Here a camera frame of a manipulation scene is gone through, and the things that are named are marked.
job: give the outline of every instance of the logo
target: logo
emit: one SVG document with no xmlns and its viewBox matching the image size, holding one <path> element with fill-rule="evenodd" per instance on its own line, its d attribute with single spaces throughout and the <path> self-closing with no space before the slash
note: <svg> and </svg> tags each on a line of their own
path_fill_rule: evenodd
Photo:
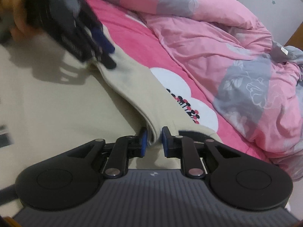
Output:
<svg viewBox="0 0 303 227">
<path fill-rule="evenodd" d="M 153 173 L 151 173 L 150 175 L 151 176 L 153 176 L 153 177 L 155 177 L 156 175 L 158 175 L 159 173 L 157 173 L 157 172 L 153 172 Z"/>
</svg>

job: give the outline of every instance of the white wall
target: white wall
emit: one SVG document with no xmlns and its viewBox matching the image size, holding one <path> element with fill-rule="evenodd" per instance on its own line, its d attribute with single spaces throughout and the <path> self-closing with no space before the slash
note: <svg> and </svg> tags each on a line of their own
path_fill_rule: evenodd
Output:
<svg viewBox="0 0 303 227">
<path fill-rule="evenodd" d="M 303 22 L 301 0 L 239 0 L 272 33 L 274 39 L 284 45 Z"/>
</svg>

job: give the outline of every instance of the pink floral duvet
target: pink floral duvet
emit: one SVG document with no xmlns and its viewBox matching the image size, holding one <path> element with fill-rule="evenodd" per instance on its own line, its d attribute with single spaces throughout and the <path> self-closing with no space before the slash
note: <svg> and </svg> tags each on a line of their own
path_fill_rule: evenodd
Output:
<svg viewBox="0 0 303 227">
<path fill-rule="evenodd" d="M 153 31 L 154 40 L 159 40 L 229 124 L 294 180 L 303 177 L 302 51 L 274 42 L 258 18 L 236 0 L 107 1 L 136 11 Z M 100 4 L 100 1 L 91 3 L 96 9 Z M 137 29 L 129 30 L 134 34 Z M 160 64 L 160 68 L 178 74 L 188 84 L 175 66 L 170 69 L 167 60 L 163 62 L 155 45 L 145 41 L 142 33 L 147 36 L 147 31 L 139 31 L 140 37 L 120 32 L 129 41 L 125 48 L 120 46 L 137 60 L 139 56 L 127 47 L 131 44 L 139 44 L 136 47 L 140 49 L 150 47 L 145 53 L 157 56 L 146 53 L 140 57 L 157 62 L 153 65 L 139 62 L 150 68 Z M 189 102 L 184 99 L 188 98 L 170 91 L 184 108 L 190 108 L 186 111 L 193 121 L 200 123 L 199 117 L 203 115 L 187 106 Z"/>
<path fill-rule="evenodd" d="M 215 111 L 204 93 L 169 56 L 157 37 L 135 13 L 103 0 L 87 1 L 100 21 L 108 28 L 115 43 L 133 59 L 151 69 L 193 122 L 216 131 L 226 145 L 268 161 L 260 148 L 247 142 Z"/>
</svg>

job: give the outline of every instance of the black circular base plate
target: black circular base plate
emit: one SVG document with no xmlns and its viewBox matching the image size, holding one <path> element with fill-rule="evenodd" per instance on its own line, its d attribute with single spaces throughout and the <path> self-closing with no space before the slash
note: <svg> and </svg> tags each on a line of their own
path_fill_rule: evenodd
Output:
<svg viewBox="0 0 303 227">
<path fill-rule="evenodd" d="M 58 211 L 92 197 L 99 188 L 100 175 L 82 158 L 58 156 L 25 169 L 15 185 L 24 205 Z"/>
<path fill-rule="evenodd" d="M 286 204 L 293 187 L 280 168 L 250 157 L 220 162 L 210 177 L 210 185 L 226 203 L 253 211 Z"/>
</svg>

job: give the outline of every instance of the beige fabric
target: beige fabric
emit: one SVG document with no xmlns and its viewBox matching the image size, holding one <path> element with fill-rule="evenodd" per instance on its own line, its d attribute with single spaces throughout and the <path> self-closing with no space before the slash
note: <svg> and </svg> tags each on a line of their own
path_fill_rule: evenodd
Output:
<svg viewBox="0 0 303 227">
<path fill-rule="evenodd" d="M 172 135 L 179 129 L 219 137 L 195 125 L 150 70 L 127 56 L 118 46 L 115 70 L 98 65 L 106 82 L 146 118 L 159 139 L 163 126 Z M 0 123 L 14 141 L 0 148 L 0 188 L 14 183 L 26 167 L 96 138 L 114 142 L 136 134 L 146 124 L 142 116 L 101 78 L 86 70 L 47 37 L 28 44 L 0 48 Z M 158 108 L 161 99 L 167 108 Z M 180 168 L 178 159 L 166 159 L 161 145 L 134 159 L 130 168 Z M 13 216 L 19 201 L 0 207 L 0 215 Z"/>
<path fill-rule="evenodd" d="M 111 40 L 106 27 L 104 33 Z M 117 63 L 117 67 L 108 70 L 101 63 L 97 63 L 97 67 L 107 84 L 143 115 L 153 134 L 153 138 L 150 138 L 151 143 L 158 142 L 163 126 L 168 126 L 172 135 L 178 135 L 179 130 L 190 130 L 221 141 L 213 130 L 193 123 L 149 68 L 129 57 L 119 46 L 115 45 L 115 48 L 115 53 L 111 57 Z"/>
</svg>

